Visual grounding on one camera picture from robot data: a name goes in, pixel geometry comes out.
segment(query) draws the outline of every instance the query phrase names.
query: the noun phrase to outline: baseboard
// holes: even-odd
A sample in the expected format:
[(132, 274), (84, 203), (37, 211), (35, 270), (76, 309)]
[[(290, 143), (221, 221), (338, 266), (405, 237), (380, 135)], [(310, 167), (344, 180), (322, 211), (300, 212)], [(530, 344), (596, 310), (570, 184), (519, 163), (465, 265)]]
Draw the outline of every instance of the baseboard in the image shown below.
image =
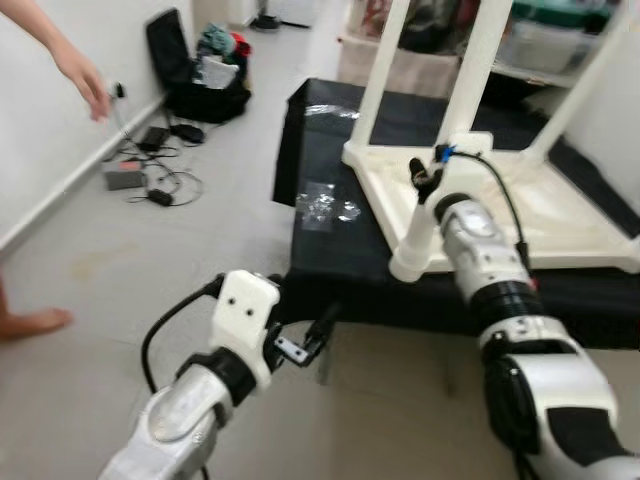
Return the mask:
[(227, 24), (227, 27), (229, 28), (229, 30), (232, 31), (236, 31), (236, 32), (243, 32), (245, 31), (247, 28), (249, 28), (249, 26), (251, 25), (251, 22), (253, 22), (253, 20), (256, 18), (256, 15), (252, 14), (250, 17), (245, 18), (242, 23), (238, 23), (238, 22), (229, 22)]
[[(125, 130), (133, 132), (153, 114), (164, 102), (164, 96), (152, 102), (125, 125)], [(78, 186), (93, 172), (98, 163), (111, 154), (124, 140), (124, 134), (118, 132), (110, 140), (105, 142), (93, 155), (87, 158), (66, 179), (59, 182), (51, 193), (35, 208), (24, 215), (17, 225), (9, 233), (0, 238), (0, 258), (11, 253), (32, 232), (33, 228), (49, 217), (69, 196), (70, 192), (77, 190)]]

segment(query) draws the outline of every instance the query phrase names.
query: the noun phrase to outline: black tablecloth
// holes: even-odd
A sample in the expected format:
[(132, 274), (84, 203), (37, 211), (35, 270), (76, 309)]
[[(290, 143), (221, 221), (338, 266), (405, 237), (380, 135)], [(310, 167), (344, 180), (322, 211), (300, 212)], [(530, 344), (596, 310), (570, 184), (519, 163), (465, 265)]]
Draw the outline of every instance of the black tablecloth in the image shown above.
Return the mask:
[[(273, 200), (293, 206), (303, 194), (305, 205), (309, 201), (305, 194), (317, 195), (324, 189), (335, 201), (330, 220), (318, 222), (313, 216), (310, 220), (303, 212), (296, 215), (291, 269), (283, 289), (285, 318), (315, 319), (338, 301), (345, 321), (477, 335), (451, 274), (425, 275), (417, 284), (407, 285), (389, 273), (391, 252), (382, 231), (355, 174), (341, 162), (362, 92), (360, 87), (310, 80), (290, 99)], [(432, 145), (445, 109), (443, 101), (388, 92), (372, 143)], [(474, 129), (493, 132), (497, 149), (518, 150), (542, 125), (537, 117), (481, 107)], [(562, 141), (551, 157), (558, 168), (573, 174), (583, 190), (604, 199), (622, 228), (640, 233), (637, 217), (586, 159)], [(355, 219), (350, 216), (353, 210), (338, 218), (345, 202), (360, 210)], [(638, 348), (640, 276), (589, 269), (539, 271), (536, 277), (549, 314), (560, 318), (584, 345)]]

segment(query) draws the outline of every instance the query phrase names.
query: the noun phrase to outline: power adapter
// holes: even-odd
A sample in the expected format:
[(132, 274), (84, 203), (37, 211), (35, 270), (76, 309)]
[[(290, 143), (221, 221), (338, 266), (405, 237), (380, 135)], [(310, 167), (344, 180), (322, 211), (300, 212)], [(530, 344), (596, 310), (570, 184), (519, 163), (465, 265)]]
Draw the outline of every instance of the power adapter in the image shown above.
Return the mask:
[(138, 143), (138, 147), (143, 152), (157, 152), (170, 136), (171, 134), (166, 128), (149, 127), (142, 141)]
[(185, 142), (200, 145), (204, 143), (204, 132), (193, 125), (181, 123), (180, 125), (171, 126), (171, 134), (181, 138)]
[(157, 203), (163, 207), (170, 207), (173, 205), (173, 195), (162, 190), (154, 188), (147, 193), (147, 199), (153, 203)]

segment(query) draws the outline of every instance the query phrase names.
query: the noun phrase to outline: black cable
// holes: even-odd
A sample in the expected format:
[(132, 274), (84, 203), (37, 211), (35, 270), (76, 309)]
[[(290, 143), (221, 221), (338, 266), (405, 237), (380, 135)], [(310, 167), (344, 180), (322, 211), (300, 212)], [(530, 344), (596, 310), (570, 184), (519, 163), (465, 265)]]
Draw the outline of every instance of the black cable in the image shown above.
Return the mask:
[(513, 452), (513, 463), (516, 467), (516, 473), (518, 474), (518, 480), (540, 480), (540, 477), (535, 472), (527, 457), (518, 451)]
[[(133, 147), (136, 149), (136, 152), (132, 152), (130, 150), (126, 150), (126, 149), (120, 149), (117, 151), (117, 153), (119, 154), (123, 154), (123, 155), (138, 155), (140, 154), (143, 158), (140, 159), (140, 161), (142, 162), (142, 166), (143, 168), (147, 168), (149, 166), (158, 166), (160, 168), (162, 168), (166, 175), (164, 175), (163, 177), (160, 177), (159, 181), (162, 182), (164, 181), (164, 179), (166, 179), (167, 177), (171, 177), (171, 179), (173, 180), (174, 184), (175, 184), (175, 188), (170, 191), (170, 192), (166, 192), (171, 196), (174, 196), (183, 186), (183, 182), (180, 180), (179, 175), (184, 175), (186, 177), (191, 178), (194, 182), (196, 182), (197, 184), (197, 190), (196, 190), (196, 194), (193, 198), (186, 200), (184, 202), (181, 203), (173, 203), (171, 205), (168, 205), (170, 207), (183, 207), (185, 205), (189, 205), (193, 202), (195, 202), (196, 200), (199, 200), (200, 197), (202, 197), (202, 195), (204, 194), (204, 182), (196, 177), (195, 175), (193, 175), (190, 172), (176, 172), (174, 170), (172, 170), (171, 168), (169, 168), (168, 165), (166, 165), (164, 162), (160, 161), (161, 158), (176, 158), (178, 157), (181, 152), (180, 149), (176, 148), (176, 147), (171, 147), (171, 146), (162, 146), (160, 147), (160, 150), (158, 152), (162, 152), (162, 151), (173, 151), (174, 153), (172, 155), (167, 155), (167, 154), (163, 154), (163, 153), (157, 153), (157, 152), (146, 152), (144, 151), (142, 148), (140, 148), (140, 145), (132, 138), (131, 134), (127, 131), (127, 129), (124, 127), (124, 122), (122, 120), (122, 117), (120, 116), (120, 112), (117, 108), (117, 106), (114, 104), (113, 106), (113, 112), (114, 112), (114, 116), (116, 118), (116, 123), (118, 124), (118, 128), (122, 131), (122, 133), (124, 134), (125, 139), (131, 144), (133, 145)], [(166, 113), (165, 110), (165, 115), (166, 115), (166, 119), (167, 119), (167, 123), (169, 125), (169, 129), (171, 129), (171, 120), (169, 115)], [(146, 176), (144, 177), (144, 192), (146, 194), (146, 196), (138, 196), (138, 197), (130, 197), (129, 199), (127, 199), (128, 203), (139, 203), (145, 200), (149, 200), (149, 183), (148, 180), (146, 179)]]
[[(147, 386), (152, 394), (158, 392), (158, 387), (156, 385), (155, 379), (153, 378), (153, 372), (151, 371), (151, 364), (149, 362), (149, 347), (151, 346), (151, 342), (153, 338), (157, 335), (157, 333), (164, 327), (169, 320), (175, 317), (181, 310), (184, 310), (187, 306), (191, 305), (193, 302), (198, 300), (207, 294), (207, 287), (201, 288), (197, 292), (192, 293), (187, 298), (179, 302), (173, 308), (171, 308), (167, 313), (165, 313), (156, 323), (154, 323), (142, 341), (142, 346), (140, 347), (140, 360), (142, 363), (142, 373), (144, 374), (144, 379), (147, 382)], [(202, 478), (204, 480), (210, 480), (209, 471), (207, 467), (204, 466), (200, 469), (202, 473)]]
[(524, 237), (524, 231), (522, 230), (522, 223), (520, 222), (520, 216), (518, 215), (518, 210), (516, 209), (516, 206), (513, 203), (513, 199), (511, 198), (511, 195), (509, 194), (509, 190), (507, 189), (507, 186), (502, 180), (500, 173), (498, 173), (498, 171), (494, 168), (493, 165), (491, 165), (491, 163), (489, 163), (487, 160), (482, 158), (482, 156), (479, 153), (472, 154), (472, 153), (459, 152), (457, 150), (453, 150), (452, 152), (450, 152), (450, 156), (469, 158), (483, 165), (487, 170), (491, 172), (491, 174), (493, 175), (493, 178), (496, 179), (496, 182), (498, 183), (498, 186), (502, 191), (502, 195), (505, 201), (507, 202), (507, 205), (509, 206), (509, 210), (511, 211), (511, 217), (513, 218), (513, 223), (516, 227), (516, 231), (518, 232), (518, 243), (516, 244), (516, 250), (520, 254), (520, 257), (522, 259), (522, 263), (524, 263), (524, 266), (527, 268), (527, 270), (530, 270), (531, 268), (530, 268), (530, 262), (529, 262), (529, 247)]

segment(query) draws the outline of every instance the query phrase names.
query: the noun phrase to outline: gray floor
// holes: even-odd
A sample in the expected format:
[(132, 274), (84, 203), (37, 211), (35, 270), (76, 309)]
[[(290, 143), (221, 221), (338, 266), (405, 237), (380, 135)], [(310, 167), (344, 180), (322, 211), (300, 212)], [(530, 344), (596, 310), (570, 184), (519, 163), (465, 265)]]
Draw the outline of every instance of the gray floor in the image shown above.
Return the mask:
[[(250, 111), (174, 161), (206, 181), (199, 202), (130, 205), (91, 178), (4, 263), (16, 309), (64, 306), (77, 322), (0, 346), (0, 479), (95, 478), (148, 398), (138, 349), (152, 322), (218, 272), (286, 271), (293, 215), (269, 202), (286, 98), (308, 75), (335, 74), (344, 4), (327, 0), (311, 32), (249, 34)], [(162, 383), (205, 347), (212, 309), (203, 301), (158, 337)], [(622, 437), (640, 450), (640, 355), (596, 358), (620, 395)], [(221, 435), (214, 478), (514, 478), (486, 428), (480, 373), (469, 339), (342, 326), (329, 385), (281, 371)]]

